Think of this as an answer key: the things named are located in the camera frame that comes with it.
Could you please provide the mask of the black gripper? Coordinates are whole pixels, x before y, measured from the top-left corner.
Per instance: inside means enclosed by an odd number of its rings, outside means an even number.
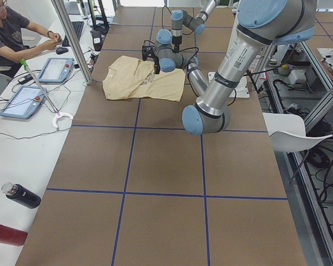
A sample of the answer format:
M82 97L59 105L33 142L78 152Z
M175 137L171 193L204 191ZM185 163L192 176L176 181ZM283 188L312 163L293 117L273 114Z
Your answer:
M148 58L150 58L154 61L155 74L159 74L160 73L159 58L154 53L154 46L153 45L143 45L142 46L142 60L147 61Z
M174 45L173 52L179 53L179 48L181 45L181 36L173 36L173 45Z

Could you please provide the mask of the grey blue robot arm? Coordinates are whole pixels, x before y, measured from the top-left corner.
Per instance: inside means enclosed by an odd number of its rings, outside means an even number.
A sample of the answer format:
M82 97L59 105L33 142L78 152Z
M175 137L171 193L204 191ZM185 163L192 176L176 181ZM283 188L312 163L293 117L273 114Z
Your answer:
M206 1L201 11L194 18L186 10L174 10L171 12L171 35L172 44L174 45L173 52L178 53L182 43L183 26L190 29L196 34L202 34L205 23L208 20L212 11L220 4L220 0Z
M161 29L155 44L142 47L143 59L152 58L157 71L186 71L197 95L194 105L184 108L182 121L192 135L219 132L230 122L226 100L262 47L298 43L315 31L316 1L240 1L236 37L211 81L207 81L194 56L182 55L182 28L201 34L219 1L207 1L197 17L185 10L171 13L171 30Z

